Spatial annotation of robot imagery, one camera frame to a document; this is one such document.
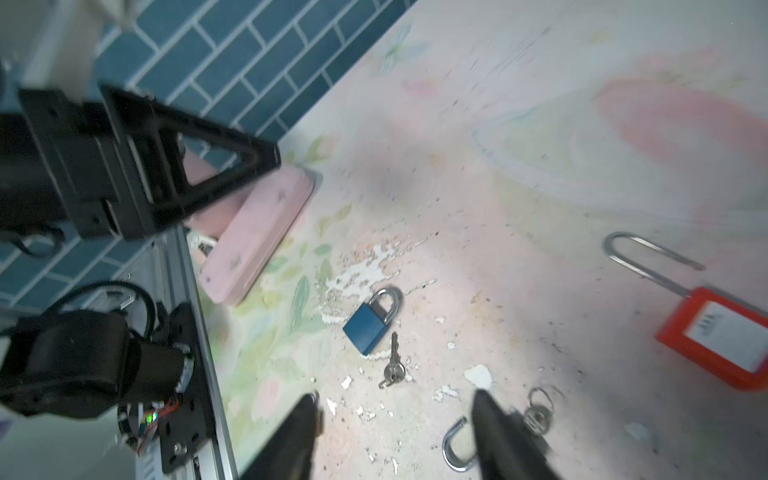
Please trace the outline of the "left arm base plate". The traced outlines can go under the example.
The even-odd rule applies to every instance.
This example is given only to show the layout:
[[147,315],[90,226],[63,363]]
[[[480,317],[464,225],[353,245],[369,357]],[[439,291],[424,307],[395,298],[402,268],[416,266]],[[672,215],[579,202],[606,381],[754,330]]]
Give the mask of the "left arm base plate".
[[193,366],[186,387],[176,395],[177,408],[159,420],[161,465],[165,475],[184,466],[208,440],[215,438],[215,417],[191,303],[179,304],[169,314],[168,321],[171,345],[188,347]]

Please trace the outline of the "silver key of blue padlock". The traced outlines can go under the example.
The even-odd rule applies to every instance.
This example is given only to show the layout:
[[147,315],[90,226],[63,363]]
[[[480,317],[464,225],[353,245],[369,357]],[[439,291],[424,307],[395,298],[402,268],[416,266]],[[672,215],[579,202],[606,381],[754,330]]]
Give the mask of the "silver key of blue padlock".
[[391,335],[391,352],[388,364],[384,368],[384,379],[379,383],[379,389],[386,389],[401,382],[406,376],[406,369],[399,355],[398,333]]

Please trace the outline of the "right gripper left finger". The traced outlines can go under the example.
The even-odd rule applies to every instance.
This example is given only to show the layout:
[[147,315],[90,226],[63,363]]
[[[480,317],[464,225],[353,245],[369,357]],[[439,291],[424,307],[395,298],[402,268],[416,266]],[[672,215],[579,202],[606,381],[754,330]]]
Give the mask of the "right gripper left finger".
[[296,479],[312,476],[313,455],[321,435],[319,393],[304,394],[239,479]]

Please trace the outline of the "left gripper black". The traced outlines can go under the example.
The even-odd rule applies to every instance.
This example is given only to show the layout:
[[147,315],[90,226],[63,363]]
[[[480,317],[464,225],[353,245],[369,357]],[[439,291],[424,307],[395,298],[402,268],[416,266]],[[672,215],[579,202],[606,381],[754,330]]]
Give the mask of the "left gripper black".
[[83,238],[165,231],[281,166],[277,144],[103,84],[102,102],[22,89],[19,104]]

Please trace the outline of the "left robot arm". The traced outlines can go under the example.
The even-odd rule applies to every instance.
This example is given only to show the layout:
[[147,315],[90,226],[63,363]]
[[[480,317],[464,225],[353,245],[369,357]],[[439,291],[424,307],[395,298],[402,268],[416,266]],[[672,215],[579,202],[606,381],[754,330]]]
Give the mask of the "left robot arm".
[[[1,57],[23,66],[20,109],[1,117],[1,239],[19,251],[30,237],[59,251],[65,220],[84,239],[149,238],[280,166],[273,142],[120,88],[102,85],[100,101],[85,100],[103,28],[134,13],[131,1],[1,5]],[[145,307],[142,331],[118,311],[71,308],[102,288],[76,288],[6,331],[2,404],[26,417],[92,419],[152,403],[152,419],[131,443],[185,420],[187,429],[170,433],[165,446],[179,462],[212,434],[191,306],[164,312],[127,283]]]

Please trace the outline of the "blue padlock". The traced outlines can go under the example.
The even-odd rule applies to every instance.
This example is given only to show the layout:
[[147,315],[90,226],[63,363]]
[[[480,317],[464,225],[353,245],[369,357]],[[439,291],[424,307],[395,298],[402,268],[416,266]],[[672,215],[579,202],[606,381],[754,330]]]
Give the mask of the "blue padlock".
[[343,333],[363,356],[371,353],[400,310],[402,292],[394,286],[376,291],[343,326]]

